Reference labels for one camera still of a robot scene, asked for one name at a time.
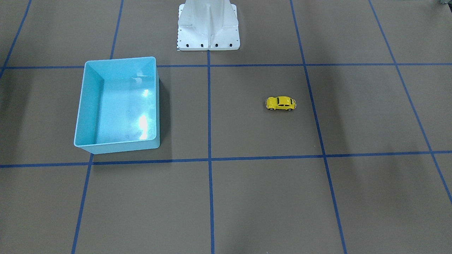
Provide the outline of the yellow beetle toy car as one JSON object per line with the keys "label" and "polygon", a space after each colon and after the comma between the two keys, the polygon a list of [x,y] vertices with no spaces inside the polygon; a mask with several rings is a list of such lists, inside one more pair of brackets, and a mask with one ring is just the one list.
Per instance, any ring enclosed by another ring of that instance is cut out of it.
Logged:
{"label": "yellow beetle toy car", "polygon": [[288,96],[268,97],[265,100],[268,110],[292,111],[297,108],[296,100]]}

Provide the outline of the light blue plastic bin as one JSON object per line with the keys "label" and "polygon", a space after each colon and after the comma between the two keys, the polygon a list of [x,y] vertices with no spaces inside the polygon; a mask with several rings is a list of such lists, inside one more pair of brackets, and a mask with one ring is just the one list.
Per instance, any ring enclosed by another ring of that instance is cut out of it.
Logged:
{"label": "light blue plastic bin", "polygon": [[74,146],[94,155],[159,148],[159,88],[153,56],[87,61]]}

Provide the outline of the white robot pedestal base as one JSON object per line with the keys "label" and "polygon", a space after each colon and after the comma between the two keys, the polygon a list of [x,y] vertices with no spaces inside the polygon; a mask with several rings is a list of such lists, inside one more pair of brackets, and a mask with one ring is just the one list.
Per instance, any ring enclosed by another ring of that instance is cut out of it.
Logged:
{"label": "white robot pedestal base", "polygon": [[229,0],[186,0],[178,8],[177,49],[239,50],[237,7]]}

